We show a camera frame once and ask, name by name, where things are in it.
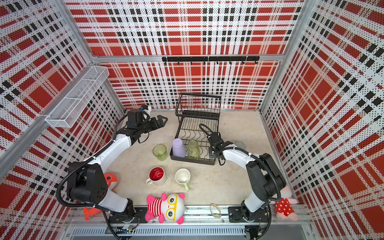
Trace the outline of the tall green glass cup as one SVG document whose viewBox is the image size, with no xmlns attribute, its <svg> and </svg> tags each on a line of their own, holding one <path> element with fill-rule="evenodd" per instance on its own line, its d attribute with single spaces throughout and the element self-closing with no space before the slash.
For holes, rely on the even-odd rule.
<svg viewBox="0 0 384 240">
<path fill-rule="evenodd" d="M 201 151 L 198 141 L 190 140 L 187 144 L 188 158 L 199 159 L 201 157 Z"/>
</svg>

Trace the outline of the black wire dish rack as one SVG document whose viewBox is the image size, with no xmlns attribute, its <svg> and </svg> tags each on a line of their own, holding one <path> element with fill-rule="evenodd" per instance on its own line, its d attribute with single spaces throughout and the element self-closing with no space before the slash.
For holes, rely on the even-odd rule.
<svg viewBox="0 0 384 240">
<path fill-rule="evenodd" d="M 212 154 L 207 134 L 219 130 L 222 97 L 215 95 L 181 93 L 176 105 L 179 126 L 175 138 L 185 147 L 190 141 L 196 141 L 200 156 L 177 157 L 173 151 L 170 157 L 174 161 L 213 166 L 216 158 Z"/>
</svg>

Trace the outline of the lilac plastic cup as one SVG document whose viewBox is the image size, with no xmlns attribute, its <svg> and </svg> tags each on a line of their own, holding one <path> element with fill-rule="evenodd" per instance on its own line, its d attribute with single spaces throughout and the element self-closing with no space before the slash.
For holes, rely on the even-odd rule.
<svg viewBox="0 0 384 240">
<path fill-rule="evenodd" d="M 187 149 L 183 143 L 183 141 L 179 138 L 173 140 L 173 156 L 184 158 L 187 155 Z"/>
</svg>

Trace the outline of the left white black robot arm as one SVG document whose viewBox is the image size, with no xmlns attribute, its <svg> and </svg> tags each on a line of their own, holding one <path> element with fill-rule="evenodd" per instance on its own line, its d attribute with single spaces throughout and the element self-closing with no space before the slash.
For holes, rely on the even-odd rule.
<svg viewBox="0 0 384 240">
<path fill-rule="evenodd" d="M 104 172 L 141 135 L 166 125 L 168 118 L 150 114 L 149 106 L 128 111 L 118 120 L 112 139 L 104 147 L 83 162 L 69 163 L 68 174 L 56 190 L 57 201 L 68 208 L 95 208 L 119 216 L 120 221 L 131 221 L 136 215 L 132 200 L 110 190 Z"/>
</svg>

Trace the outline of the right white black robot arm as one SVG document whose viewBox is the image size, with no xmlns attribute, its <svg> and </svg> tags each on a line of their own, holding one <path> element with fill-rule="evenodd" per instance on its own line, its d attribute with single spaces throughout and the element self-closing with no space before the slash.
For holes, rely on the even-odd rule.
<svg viewBox="0 0 384 240">
<path fill-rule="evenodd" d="M 271 155 L 251 154 L 232 142 L 225 142 L 219 132 L 207 134 L 207 139 L 215 157 L 231 161 L 248 173 L 252 192 L 241 203 L 241 213 L 246 221 L 254 220 L 257 211 L 271 202 L 281 201 L 281 190 L 287 184 Z"/>
</svg>

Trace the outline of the teal plastic cup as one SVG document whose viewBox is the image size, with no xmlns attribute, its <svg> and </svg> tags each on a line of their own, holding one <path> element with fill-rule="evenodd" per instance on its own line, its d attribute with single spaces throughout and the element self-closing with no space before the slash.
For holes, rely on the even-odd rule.
<svg viewBox="0 0 384 240">
<path fill-rule="evenodd" d="M 243 150 L 246 150 L 246 145 L 242 141 L 236 141 L 236 142 L 234 142 L 234 145 L 236 145 L 237 148 L 241 148 Z"/>
</svg>

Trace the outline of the short green glass cup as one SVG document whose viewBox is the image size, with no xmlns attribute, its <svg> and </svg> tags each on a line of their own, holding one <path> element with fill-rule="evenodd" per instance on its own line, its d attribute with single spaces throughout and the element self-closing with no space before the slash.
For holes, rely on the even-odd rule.
<svg viewBox="0 0 384 240">
<path fill-rule="evenodd" d="M 153 155 L 159 161 L 165 161 L 167 159 L 167 147 L 163 144 L 158 144 L 153 148 Z"/>
</svg>

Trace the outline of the red and white mug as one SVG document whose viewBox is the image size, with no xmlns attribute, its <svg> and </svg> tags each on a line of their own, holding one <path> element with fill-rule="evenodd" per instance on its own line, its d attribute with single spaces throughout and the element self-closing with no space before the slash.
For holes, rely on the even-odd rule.
<svg viewBox="0 0 384 240">
<path fill-rule="evenodd" d="M 167 175 L 162 167 L 154 167 L 150 170 L 147 185 L 163 186 L 167 181 Z"/>
</svg>

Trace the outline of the red shark plush toy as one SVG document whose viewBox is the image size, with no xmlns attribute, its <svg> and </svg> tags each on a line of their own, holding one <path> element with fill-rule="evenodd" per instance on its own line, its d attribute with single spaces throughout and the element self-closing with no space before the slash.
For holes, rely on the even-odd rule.
<svg viewBox="0 0 384 240">
<path fill-rule="evenodd" d="M 105 180 L 107 182 L 109 190 L 113 190 L 114 187 L 118 183 L 118 178 L 116 177 L 116 175 L 114 175 L 112 173 L 105 173 L 104 177 L 105 177 Z M 90 217 L 92 217 L 92 216 L 94 216 L 100 212 L 101 212 L 101 210 L 96 209 L 96 208 L 83 207 L 84 218 L 86 221 L 89 221 Z"/>
</svg>

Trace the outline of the pink striped plush doll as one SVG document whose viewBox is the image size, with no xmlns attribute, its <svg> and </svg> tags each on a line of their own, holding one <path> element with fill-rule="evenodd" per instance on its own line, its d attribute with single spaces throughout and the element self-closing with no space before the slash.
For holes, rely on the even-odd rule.
<svg viewBox="0 0 384 240">
<path fill-rule="evenodd" d="M 145 220 L 148 222 L 152 219 L 158 218 L 162 224 L 164 222 L 177 223 L 181 225 L 184 223 L 185 213 L 185 194 L 171 194 L 167 196 L 162 193 L 160 198 L 153 195 L 147 196 L 147 212 Z"/>
</svg>

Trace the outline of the pink frog plush toy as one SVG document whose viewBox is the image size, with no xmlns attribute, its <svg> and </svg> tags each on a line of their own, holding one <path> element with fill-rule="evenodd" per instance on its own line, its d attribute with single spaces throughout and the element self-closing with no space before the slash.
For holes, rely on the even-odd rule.
<svg viewBox="0 0 384 240">
<path fill-rule="evenodd" d="M 271 202 L 275 205 L 276 218 L 279 221 L 298 221 L 299 216 L 293 210 L 292 205 L 298 204 L 298 201 L 292 198 L 292 191 L 289 186 L 281 190 L 281 200 L 279 202 Z"/>
</svg>

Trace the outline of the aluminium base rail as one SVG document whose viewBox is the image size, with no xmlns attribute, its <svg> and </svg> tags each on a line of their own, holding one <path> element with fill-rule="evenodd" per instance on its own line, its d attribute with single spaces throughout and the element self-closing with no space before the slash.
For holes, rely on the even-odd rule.
<svg viewBox="0 0 384 240">
<path fill-rule="evenodd" d="M 113 217 L 113 231 L 122 239 L 240 239 L 240 240 L 315 240 L 312 218 L 307 207 L 293 206 L 298 221 L 279 221 L 276 210 L 271 206 L 268 214 L 259 212 L 253 221 L 241 217 L 239 206 L 220 205 L 217 209 L 209 205 L 186 206 L 182 225 L 159 223 L 158 219 L 145 221 L 144 206 L 136 206 L 139 217 L 123 223 Z"/>
</svg>

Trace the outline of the black wall hook rail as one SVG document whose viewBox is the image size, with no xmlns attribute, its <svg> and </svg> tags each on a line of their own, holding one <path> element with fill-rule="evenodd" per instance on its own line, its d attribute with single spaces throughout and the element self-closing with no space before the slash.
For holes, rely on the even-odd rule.
<svg viewBox="0 0 384 240">
<path fill-rule="evenodd" d="M 164 63 L 181 62 L 258 62 L 260 56 L 206 56 L 206 57 L 162 57 Z"/>
</svg>

